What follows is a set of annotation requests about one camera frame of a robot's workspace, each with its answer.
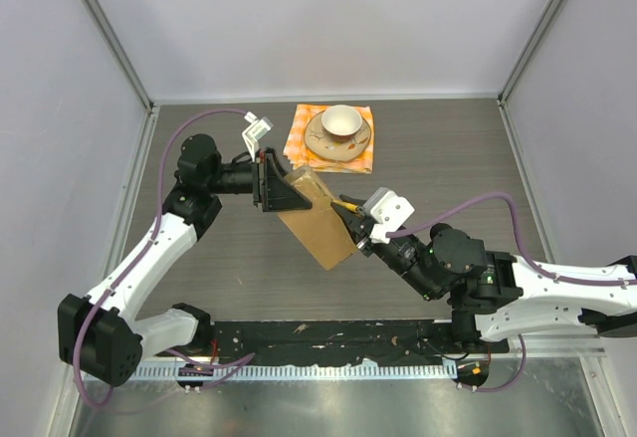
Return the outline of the brown cardboard express box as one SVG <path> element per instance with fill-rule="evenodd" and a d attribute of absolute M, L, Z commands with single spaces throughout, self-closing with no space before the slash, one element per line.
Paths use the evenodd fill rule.
<path fill-rule="evenodd" d="M 278 216 L 316 261 L 329 271 L 357 251 L 345 225 L 331 208 L 335 196 L 308 166 L 294 170 L 286 180 L 308 198 L 312 208 L 285 211 Z"/>

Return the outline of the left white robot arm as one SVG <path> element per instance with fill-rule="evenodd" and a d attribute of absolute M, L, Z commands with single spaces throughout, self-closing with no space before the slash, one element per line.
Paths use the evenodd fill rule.
<path fill-rule="evenodd" d="M 58 307 L 59 351 L 76 374 L 123 385 L 139 363 L 173 348 L 204 354 L 213 338 L 210 315 L 183 303 L 144 320 L 137 315 L 176 261 L 197 244 L 217 218 L 223 194 L 248 194 L 265 212 L 310 210 L 270 147 L 243 152 L 225 163 L 207 134 L 186 138 L 176 183 L 144 238 L 83 297 L 67 295 Z"/>

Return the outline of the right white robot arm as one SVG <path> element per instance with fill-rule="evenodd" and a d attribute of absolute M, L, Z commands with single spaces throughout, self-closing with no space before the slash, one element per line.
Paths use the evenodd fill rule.
<path fill-rule="evenodd" d="M 489 251 L 482 240 L 438 218 L 422 242 L 404 223 L 410 203 L 380 189 L 368 200 L 330 204 L 366 257 L 375 256 L 426 302 L 445 300 L 451 317 L 418 331 L 429 352 L 484 352 L 519 334 L 593 329 L 608 338 L 636 334 L 636 258 L 602 267 L 540 263 L 525 249 Z"/>

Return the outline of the yellow utility knife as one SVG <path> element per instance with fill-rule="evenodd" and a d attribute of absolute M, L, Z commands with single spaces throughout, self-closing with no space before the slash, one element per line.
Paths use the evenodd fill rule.
<path fill-rule="evenodd" d="M 352 213 L 357 213 L 359 211 L 359 206 L 354 204 L 354 203 L 350 203 L 347 201 L 343 201 L 343 200 L 332 200 L 331 201 L 332 205 L 337 205 L 345 210 L 348 210 L 349 212 Z"/>

